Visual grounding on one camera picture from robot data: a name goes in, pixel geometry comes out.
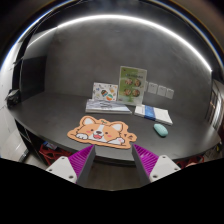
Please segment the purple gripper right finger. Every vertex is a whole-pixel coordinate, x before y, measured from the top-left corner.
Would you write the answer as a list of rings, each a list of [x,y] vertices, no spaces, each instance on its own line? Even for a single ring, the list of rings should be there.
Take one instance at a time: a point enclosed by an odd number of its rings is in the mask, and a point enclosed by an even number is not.
[[[132,155],[142,183],[152,183],[180,170],[167,155],[158,156],[136,144],[132,145]]]

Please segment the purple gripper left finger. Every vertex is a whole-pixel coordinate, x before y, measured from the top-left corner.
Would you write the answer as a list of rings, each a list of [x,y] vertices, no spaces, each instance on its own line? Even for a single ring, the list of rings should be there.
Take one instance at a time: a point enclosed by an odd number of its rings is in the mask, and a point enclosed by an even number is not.
[[[59,157],[47,171],[72,183],[85,184],[95,156],[95,146],[90,145],[69,157]]]

